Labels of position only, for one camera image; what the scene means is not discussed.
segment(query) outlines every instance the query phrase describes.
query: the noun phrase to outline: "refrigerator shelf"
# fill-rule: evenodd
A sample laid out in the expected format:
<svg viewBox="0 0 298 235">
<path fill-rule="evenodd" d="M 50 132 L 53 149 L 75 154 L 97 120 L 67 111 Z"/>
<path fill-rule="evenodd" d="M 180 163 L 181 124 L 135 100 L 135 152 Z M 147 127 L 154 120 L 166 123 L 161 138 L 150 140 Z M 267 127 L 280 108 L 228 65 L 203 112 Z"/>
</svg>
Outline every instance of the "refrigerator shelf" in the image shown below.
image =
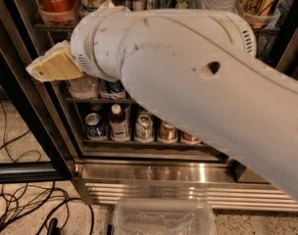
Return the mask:
<svg viewBox="0 0 298 235">
<path fill-rule="evenodd" d="M 37 23 L 35 26 L 42 31 L 49 32 L 72 32 L 75 28 L 73 25 L 48 25 L 43 23 Z M 279 28 L 253 28 L 253 31 L 256 36 L 276 36 L 279 32 Z"/>
<path fill-rule="evenodd" d="M 113 140 L 90 140 L 90 139 L 84 139 L 83 140 L 87 144 L 96 144 L 98 147 L 106 146 L 111 148 L 123 148 L 132 147 L 133 149 L 154 149 L 154 150 L 165 150 L 165 149 L 173 149 L 178 151 L 188 151 L 188 150 L 201 150 L 201 149 L 214 149 L 204 143 L 197 144 L 197 145 L 186 145 L 179 142 L 172 143 L 172 144 L 164 144 L 156 141 L 152 141 L 149 143 L 140 143 L 137 141 L 125 141 L 125 142 L 118 142 Z"/>
<path fill-rule="evenodd" d="M 67 98 L 68 102 L 74 102 L 74 103 L 103 103 L 103 104 L 137 104 L 133 99 L 127 98 L 127 99 L 77 99 L 77 98 Z"/>
</svg>

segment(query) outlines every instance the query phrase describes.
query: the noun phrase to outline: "screw hole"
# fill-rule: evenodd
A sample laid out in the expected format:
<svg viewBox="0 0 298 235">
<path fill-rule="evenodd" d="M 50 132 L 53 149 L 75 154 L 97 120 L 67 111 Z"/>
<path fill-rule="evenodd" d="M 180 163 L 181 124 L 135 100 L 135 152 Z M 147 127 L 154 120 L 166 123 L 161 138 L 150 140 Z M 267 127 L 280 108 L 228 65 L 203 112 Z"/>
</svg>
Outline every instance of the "screw hole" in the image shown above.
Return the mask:
<svg viewBox="0 0 298 235">
<path fill-rule="evenodd" d="M 212 72 L 212 74 L 215 74 L 219 71 L 220 63 L 219 62 L 211 62 L 207 65 L 207 67 Z"/>
<path fill-rule="evenodd" d="M 200 77 L 201 78 L 209 78 L 214 76 L 220 69 L 220 63 L 219 62 L 211 62 L 204 66 L 200 71 Z"/>
</svg>

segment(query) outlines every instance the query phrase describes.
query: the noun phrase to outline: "black cable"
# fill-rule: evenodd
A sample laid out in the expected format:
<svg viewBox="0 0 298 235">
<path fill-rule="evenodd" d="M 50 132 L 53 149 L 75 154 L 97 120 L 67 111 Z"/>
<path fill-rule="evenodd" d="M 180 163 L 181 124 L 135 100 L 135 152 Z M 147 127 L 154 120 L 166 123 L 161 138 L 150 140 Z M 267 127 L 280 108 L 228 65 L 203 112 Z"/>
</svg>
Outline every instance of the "black cable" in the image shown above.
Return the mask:
<svg viewBox="0 0 298 235">
<path fill-rule="evenodd" d="M 15 222 L 15 221 L 18 220 L 18 219 L 21 219 L 22 217 L 24 217 L 24 216 L 26 216 L 26 215 L 28 215 L 28 214 L 30 214 L 30 213 L 32 213 L 32 212 L 38 210 L 41 206 L 43 206 L 43 205 L 50 199 L 50 197 L 51 197 L 51 195 L 52 195 L 52 193 L 53 193 L 53 191 L 54 191 L 54 187 L 55 187 L 55 182 L 53 182 L 52 188 L 49 188 L 49 189 L 47 188 L 44 192 L 42 192 L 42 193 L 40 193 L 39 195 L 37 195 L 35 198 L 33 198 L 31 201 L 29 201 L 28 204 L 26 205 L 26 206 L 30 205 L 30 203 L 32 203 L 34 200 L 40 198 L 42 194 L 45 194 L 45 193 L 49 192 L 48 195 L 47 195 L 47 197 L 46 197 L 43 201 L 41 201 L 41 202 L 39 203 L 39 205 L 37 205 L 35 208 L 31 209 L 30 211 L 26 211 L 26 212 L 24 212 L 23 214 L 20 215 L 20 213 L 23 211 L 23 209 L 21 209 L 21 210 L 18 211 L 17 213 L 15 212 L 15 214 L 12 216 L 12 218 L 11 218 L 10 220 L 5 221 L 4 218 L 6 217 L 6 215 L 7 215 L 7 213 L 8 213 L 8 209 L 9 209 L 9 204 L 7 204 L 6 211 L 5 211 L 5 213 L 4 213 L 4 214 L 1 216 L 1 218 L 0 218 L 0 220 L 1 220 L 1 219 L 4 219 L 4 221 L 1 222 L 1 224 L 0 224 L 0 233 L 1 233 L 1 231 L 3 231 L 9 224 Z"/>
<path fill-rule="evenodd" d="M 30 154 L 37 154 L 39 157 L 38 159 L 36 160 L 36 162 L 39 162 L 41 160 L 41 153 L 37 150 L 29 150 L 23 154 L 21 154 L 17 159 L 13 159 L 11 154 L 10 154 L 10 151 L 8 149 L 8 145 L 10 145 L 11 143 L 15 142 L 15 141 L 18 141 L 20 140 L 21 138 L 23 138 L 24 136 L 26 136 L 30 130 L 28 130 L 27 132 L 23 133 L 22 135 L 16 137 L 16 138 L 13 138 L 12 140 L 6 142 L 6 134 L 7 134 L 7 125 L 8 125 L 8 118 L 7 118 L 7 114 L 6 114 L 6 111 L 5 111 L 5 108 L 4 108 L 4 104 L 2 102 L 2 100 L 0 100 L 0 103 L 1 103 L 1 106 L 2 106 L 2 110 L 3 110 L 3 115 L 4 115 L 4 120 L 5 120 L 5 127 L 4 127 L 4 135 L 3 135 L 3 145 L 0 146 L 0 152 L 1 150 L 4 148 L 5 149 L 5 152 L 7 153 L 9 159 L 13 162 L 13 163 L 18 163 L 21 159 L 23 159 L 24 157 L 30 155 Z"/>
<path fill-rule="evenodd" d="M 26 205 L 20 206 L 19 200 L 25 195 L 27 189 L 30 189 L 30 188 L 41 189 L 41 190 L 43 190 L 43 192 L 41 192 L 40 194 L 37 194 Z M 37 232 L 37 234 L 39 234 L 44 227 L 46 227 L 48 229 L 47 223 L 48 223 L 50 217 L 60 207 L 65 206 L 67 209 L 67 218 L 66 218 L 64 224 L 59 228 L 59 230 L 61 230 L 67 225 L 67 223 L 70 219 L 69 203 L 70 202 L 81 203 L 80 198 L 70 198 L 68 193 L 64 189 L 55 187 L 55 183 L 53 183 L 51 188 L 45 188 L 45 187 L 41 187 L 41 186 L 27 184 L 26 186 L 23 186 L 23 187 L 20 187 L 19 189 L 17 189 L 13 194 L 5 193 L 4 187 L 2 186 L 2 193 L 0 194 L 0 197 L 3 198 L 3 200 L 6 202 L 5 212 L 0 217 L 0 232 L 2 232 L 9 224 L 38 210 L 45 203 L 50 202 L 50 201 L 58 201 L 58 200 L 61 200 L 62 202 L 48 213 L 47 217 L 45 218 L 44 222 L 42 223 L 41 227 L 39 228 L 39 231 Z M 89 207 L 90 213 L 91 213 L 91 223 L 90 223 L 89 234 L 92 234 L 93 227 L 94 227 L 94 213 L 93 213 L 92 207 L 91 206 L 88 206 L 88 207 Z"/>
</svg>

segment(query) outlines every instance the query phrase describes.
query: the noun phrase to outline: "clear plastic container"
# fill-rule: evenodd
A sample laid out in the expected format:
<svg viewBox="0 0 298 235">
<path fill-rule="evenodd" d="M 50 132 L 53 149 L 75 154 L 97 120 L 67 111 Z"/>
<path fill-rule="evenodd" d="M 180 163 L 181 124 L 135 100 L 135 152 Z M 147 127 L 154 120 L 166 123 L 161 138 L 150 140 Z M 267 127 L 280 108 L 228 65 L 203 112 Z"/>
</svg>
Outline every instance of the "clear plastic container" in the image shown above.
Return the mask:
<svg viewBox="0 0 298 235">
<path fill-rule="evenodd" d="M 114 235 L 216 235 L 211 207 L 203 201 L 120 199 L 116 204 Z"/>
<path fill-rule="evenodd" d="M 275 10 L 272 16 L 257 16 L 246 14 L 239 3 L 236 3 L 238 15 L 242 17 L 252 28 L 273 29 L 280 17 L 280 11 Z"/>
<path fill-rule="evenodd" d="M 80 1 L 76 0 L 76 2 L 74 3 L 73 9 L 68 12 L 61 12 L 61 13 L 45 12 L 43 10 L 43 5 L 39 7 L 38 11 L 45 24 L 54 25 L 54 24 L 61 24 L 61 22 L 65 22 L 65 24 L 77 25 L 79 6 L 80 6 Z"/>
</svg>

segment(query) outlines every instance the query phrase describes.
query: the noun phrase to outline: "tiled floor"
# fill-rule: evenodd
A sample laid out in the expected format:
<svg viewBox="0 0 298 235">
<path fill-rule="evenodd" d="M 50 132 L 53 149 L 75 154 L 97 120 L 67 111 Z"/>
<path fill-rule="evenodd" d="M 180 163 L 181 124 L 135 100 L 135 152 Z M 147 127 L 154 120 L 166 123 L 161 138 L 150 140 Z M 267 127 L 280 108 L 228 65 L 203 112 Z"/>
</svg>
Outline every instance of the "tiled floor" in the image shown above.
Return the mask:
<svg viewBox="0 0 298 235">
<path fill-rule="evenodd" d="M 4 104 L 8 117 L 8 128 L 6 140 L 22 134 L 27 130 L 24 122 L 16 112 L 15 108 L 10 103 Z M 4 135 L 4 116 L 0 104 L 0 146 L 3 144 Z M 26 150 L 37 150 L 41 154 L 41 160 L 47 161 L 48 158 L 38 145 L 33 135 L 29 133 L 22 140 L 9 145 L 9 152 L 15 159 L 24 153 Z M 38 154 L 31 153 L 24 158 L 24 161 L 38 160 Z M 0 152 L 0 163 L 10 162 L 4 149 Z M 7 184 L 5 185 L 5 193 L 14 193 L 25 184 Z M 34 186 L 46 188 L 52 187 L 52 182 L 30 183 L 28 190 L 23 198 L 20 199 L 20 205 L 27 204 L 34 199 L 43 189 L 37 189 Z M 56 182 L 56 187 L 66 190 L 69 197 L 78 197 L 78 194 L 69 181 Z M 55 191 L 53 196 L 60 196 L 61 192 Z M 36 234 L 39 227 L 45 220 L 48 213 L 62 200 L 55 199 L 44 204 L 39 210 L 17 220 L 8 225 L 1 234 L 7 235 L 33 235 Z M 70 217 L 66 226 L 62 229 L 61 235 L 86 235 L 89 234 L 91 224 L 91 214 L 87 205 L 79 203 L 69 203 Z M 93 206 L 94 212 L 94 230 L 93 234 L 106 235 L 108 224 L 113 217 L 113 207 L 108 206 Z M 0 198 L 0 217 L 5 210 L 5 201 Z M 58 226 L 61 227 L 67 219 L 67 208 L 62 206 L 52 216 L 58 218 Z M 283 212 L 263 212 L 263 211 L 215 211 L 215 219 L 218 235 L 298 235 L 298 213 L 283 213 Z M 39 234 L 47 234 L 47 230 L 43 229 Z"/>
</svg>

